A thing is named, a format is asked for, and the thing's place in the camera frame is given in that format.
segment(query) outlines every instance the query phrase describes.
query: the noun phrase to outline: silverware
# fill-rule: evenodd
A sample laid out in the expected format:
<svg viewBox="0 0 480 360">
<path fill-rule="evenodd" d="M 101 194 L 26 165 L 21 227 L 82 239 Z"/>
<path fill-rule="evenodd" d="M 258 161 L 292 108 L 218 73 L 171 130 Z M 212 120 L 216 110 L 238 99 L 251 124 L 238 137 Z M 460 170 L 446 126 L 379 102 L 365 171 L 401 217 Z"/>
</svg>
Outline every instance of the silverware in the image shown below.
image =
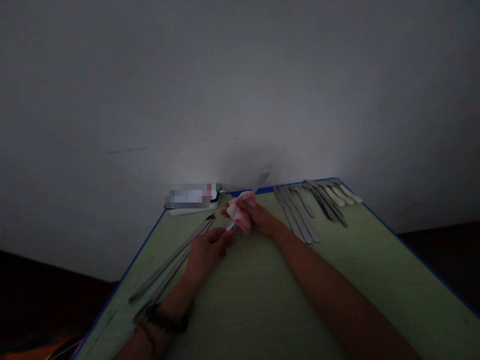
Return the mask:
<svg viewBox="0 0 480 360">
<path fill-rule="evenodd" d="M 279 186 L 278 190 L 280 192 L 281 198 L 283 199 L 283 201 L 285 201 L 286 205 L 290 208 L 291 213 L 293 214 L 293 217 L 295 218 L 295 221 L 298 225 L 298 228 L 300 229 L 300 232 L 301 232 L 301 235 L 302 235 L 302 238 L 303 238 L 304 242 L 307 243 L 307 244 L 313 243 L 314 240 L 312 239 L 309 231 L 305 227 L 305 224 L 302 221 L 302 217 L 300 216 L 300 213 L 299 213 L 298 209 L 295 207 L 294 203 L 289 198 L 290 192 L 284 186 Z"/>
<path fill-rule="evenodd" d="M 344 214 L 342 214 L 342 212 L 330 201 L 328 196 L 323 191 L 324 191 L 323 188 L 321 187 L 318 188 L 318 192 L 323 196 L 325 202 L 327 203 L 331 211 L 333 211 L 338 221 L 340 221 L 345 228 L 348 228 L 349 225 L 345 221 Z"/>
<path fill-rule="evenodd" d="M 345 206 L 345 201 L 334 194 L 332 189 L 330 189 L 329 186 L 327 185 L 326 181 L 317 181 L 317 184 L 320 185 L 326 191 L 330 199 L 332 199 L 332 201 L 335 204 L 337 204 L 338 206 Z"/>
<path fill-rule="evenodd" d="M 300 208 L 300 205 L 297 202 L 297 199 L 295 199 L 295 196 L 292 192 L 289 192 L 289 187 L 287 186 L 285 188 L 285 194 L 289 197 L 290 201 L 293 203 L 293 206 L 297 209 L 298 213 L 300 214 L 300 217 L 303 221 L 303 223 L 306 226 L 306 229 L 308 230 L 311 239 L 313 240 L 314 243 L 319 243 L 320 242 L 320 237 L 317 231 L 314 229 L 312 224 L 310 223 L 309 219 L 305 216 L 304 212 Z"/>
<path fill-rule="evenodd" d="M 173 252 L 172 255 L 155 271 L 150 277 L 145 280 L 145 282 L 133 293 L 133 295 L 128 299 L 130 305 L 136 304 L 143 295 L 148 291 L 152 284 L 158 279 L 158 277 L 165 271 L 165 269 L 172 263 L 172 261 L 177 257 L 180 252 L 187 247 L 202 231 L 208 229 L 208 227 L 214 222 L 215 213 L 212 212 L 185 240 L 177 250 Z"/>
<path fill-rule="evenodd" d="M 198 235 L 202 235 L 207 232 L 209 229 L 210 225 L 214 222 L 215 219 L 212 219 L 210 223 L 208 224 L 207 227 L 205 227 Z M 173 279 L 175 274 L 177 273 L 177 270 L 182 266 L 184 261 L 188 258 L 190 254 L 190 250 L 192 247 L 185 251 L 185 253 L 178 259 L 176 262 L 175 266 L 168 272 L 166 275 L 165 279 L 161 282 L 161 284 L 158 286 L 158 288 L 155 290 L 155 292 L 148 298 L 146 303 L 140 308 L 140 310 L 137 311 L 135 316 L 133 317 L 133 323 L 138 325 L 140 323 L 143 323 L 146 319 L 146 311 L 147 309 L 152 306 L 153 304 L 156 304 L 158 300 L 160 299 L 160 296 L 162 296 L 162 293 L 164 292 L 165 288 L 167 285 L 170 283 L 170 281 Z"/>
<path fill-rule="evenodd" d="M 263 172 L 261 173 L 260 177 L 255 182 L 255 184 L 253 184 L 253 186 L 251 187 L 251 192 L 252 193 L 255 194 L 260 189 L 260 187 L 264 184 L 265 180 L 267 180 L 267 178 L 270 175 L 270 170 L 272 170 L 272 166 L 270 164 L 268 164 L 263 169 Z M 226 226 L 225 230 L 228 231 L 228 230 L 231 230 L 231 229 L 234 229 L 234 228 L 235 228 L 235 221 L 233 219 L 230 219 L 230 221 L 228 222 L 228 225 Z"/>
<path fill-rule="evenodd" d="M 310 180 L 304 180 L 304 184 L 308 184 L 311 188 L 311 191 L 316 195 L 316 200 L 320 203 L 320 206 L 325 213 L 326 217 L 332 221 L 337 221 L 337 216 L 333 212 L 333 210 L 328 205 L 328 200 L 324 198 L 322 193 L 320 192 L 320 188 L 316 182 Z"/>
<path fill-rule="evenodd" d="M 286 219 L 290 223 L 291 230 L 293 231 L 295 236 L 297 238 L 299 238 L 300 240 L 302 240 L 303 242 L 305 242 L 303 237 L 302 237 L 302 233 L 300 232 L 300 229 L 299 229 L 297 223 L 294 220 L 294 216 L 293 216 L 292 212 L 290 211 L 290 208 L 287 206 L 285 201 L 280 196 L 280 192 L 279 192 L 279 189 L 278 189 L 277 186 L 273 187 L 273 195 L 275 196 L 275 199 L 278 201 L 281 208 L 283 209 L 283 212 L 285 213 Z"/>
<path fill-rule="evenodd" d="M 316 182 L 311 181 L 311 180 L 305 180 L 305 183 L 308 184 L 311 188 L 312 191 L 318 194 L 317 200 L 319 202 L 323 203 L 323 206 L 325 208 L 325 212 L 327 213 L 327 218 L 329 218 L 332 221 L 335 221 L 334 219 L 338 220 L 341 222 L 341 224 L 345 227 L 348 228 L 349 225 L 344 219 L 344 215 L 342 212 L 337 209 L 337 207 L 330 201 L 328 198 L 327 194 L 324 193 L 324 189 L 320 187 Z"/>
<path fill-rule="evenodd" d="M 305 210 L 308 213 L 308 215 L 310 215 L 312 218 L 315 218 L 315 213 L 314 213 L 313 209 L 310 207 L 310 205 L 308 203 L 306 203 L 304 201 L 304 198 L 302 197 L 302 194 L 300 193 L 300 185 L 298 185 L 298 184 L 290 185 L 290 190 L 294 191 L 298 194 L 298 196 L 300 197 L 301 203 L 305 207 Z"/>
<path fill-rule="evenodd" d="M 325 180 L 324 183 L 327 184 L 329 187 L 331 187 L 331 189 L 333 190 L 333 192 L 334 192 L 340 199 L 342 199 L 343 201 L 345 201 L 348 205 L 353 205 L 353 204 L 355 204 L 355 201 L 353 201 L 350 197 L 348 197 L 347 195 L 345 195 L 341 190 L 337 189 L 337 187 L 335 186 L 335 183 L 334 183 L 334 182 Z"/>
<path fill-rule="evenodd" d="M 332 183 L 335 183 L 337 184 L 340 189 L 345 193 L 345 195 L 347 195 L 349 198 L 352 198 L 357 204 L 361 204 L 363 203 L 364 201 L 360 198 L 360 196 L 357 196 L 355 195 L 354 193 L 352 193 L 350 190 L 348 190 L 345 185 L 338 179 L 335 179 L 335 178 L 331 178 L 330 181 Z"/>
</svg>

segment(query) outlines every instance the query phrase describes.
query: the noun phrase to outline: floor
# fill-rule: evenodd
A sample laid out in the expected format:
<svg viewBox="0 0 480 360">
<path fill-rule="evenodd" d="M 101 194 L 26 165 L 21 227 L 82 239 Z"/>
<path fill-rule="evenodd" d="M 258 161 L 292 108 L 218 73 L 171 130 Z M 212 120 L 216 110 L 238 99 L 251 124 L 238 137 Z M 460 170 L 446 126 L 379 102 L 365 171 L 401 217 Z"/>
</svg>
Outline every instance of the floor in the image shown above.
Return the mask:
<svg viewBox="0 0 480 360">
<path fill-rule="evenodd" d="M 400 237 L 480 313 L 480 222 Z M 0 295 L 0 360 L 46 360 L 60 346 L 71 346 L 85 336 L 116 286 L 1 251 L 0 277 L 8 289 Z"/>
</svg>

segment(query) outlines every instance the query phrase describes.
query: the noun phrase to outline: table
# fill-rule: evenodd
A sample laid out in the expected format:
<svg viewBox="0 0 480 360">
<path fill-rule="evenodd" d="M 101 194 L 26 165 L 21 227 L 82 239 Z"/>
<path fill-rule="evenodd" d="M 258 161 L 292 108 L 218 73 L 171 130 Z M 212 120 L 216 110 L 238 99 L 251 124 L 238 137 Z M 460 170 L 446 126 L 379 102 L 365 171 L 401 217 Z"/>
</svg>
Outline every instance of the table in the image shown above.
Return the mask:
<svg viewBox="0 0 480 360">
<path fill-rule="evenodd" d="M 257 202 L 288 224 L 272 187 L 257 192 Z M 320 213 L 312 194 L 302 189 L 317 213 L 311 219 L 321 243 L 311 247 L 345 275 L 400 331 L 423 359 L 478 359 L 480 319 L 365 204 L 344 206 L 349 227 Z M 212 228 L 225 227 L 221 197 Z M 158 219 L 125 272 L 74 359 L 111 359 L 134 331 L 132 319 L 156 286 L 128 304 L 134 290 L 204 220 L 208 212 Z M 180 280 L 179 269 L 163 298 Z M 159 284 L 169 269 L 156 284 Z M 345 359 L 309 303 L 280 250 L 253 230 L 238 236 L 192 305 L 189 327 L 177 336 L 168 359 Z"/>
</svg>

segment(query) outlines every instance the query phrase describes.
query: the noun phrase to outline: left hand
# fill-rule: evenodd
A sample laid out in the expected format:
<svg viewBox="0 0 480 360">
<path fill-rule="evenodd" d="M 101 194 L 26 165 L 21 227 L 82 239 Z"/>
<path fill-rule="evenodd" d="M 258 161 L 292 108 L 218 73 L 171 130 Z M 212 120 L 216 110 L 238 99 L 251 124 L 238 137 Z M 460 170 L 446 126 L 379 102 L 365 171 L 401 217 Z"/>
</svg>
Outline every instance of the left hand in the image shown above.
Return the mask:
<svg viewBox="0 0 480 360">
<path fill-rule="evenodd" d="M 183 275 L 190 283 L 201 287 L 209 277 L 220 258 L 225 258 L 225 247 L 231 247 L 236 243 L 233 230 L 225 231 L 217 227 L 193 240 L 188 265 Z"/>
</svg>

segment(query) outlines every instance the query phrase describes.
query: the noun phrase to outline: bracelet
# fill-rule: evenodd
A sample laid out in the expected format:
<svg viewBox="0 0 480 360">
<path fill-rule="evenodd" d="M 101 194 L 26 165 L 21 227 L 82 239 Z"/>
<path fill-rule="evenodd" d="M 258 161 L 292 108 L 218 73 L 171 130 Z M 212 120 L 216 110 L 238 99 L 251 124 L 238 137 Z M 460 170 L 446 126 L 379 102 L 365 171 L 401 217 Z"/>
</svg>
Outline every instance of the bracelet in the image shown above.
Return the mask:
<svg viewBox="0 0 480 360">
<path fill-rule="evenodd" d="M 187 327 L 189 326 L 188 314 L 185 314 L 183 316 L 180 323 L 173 322 L 157 313 L 157 307 L 159 305 L 159 303 L 156 303 L 146 309 L 146 321 L 157 326 L 159 329 L 165 329 L 166 331 L 175 334 L 183 334 L 185 331 L 187 331 Z"/>
</svg>

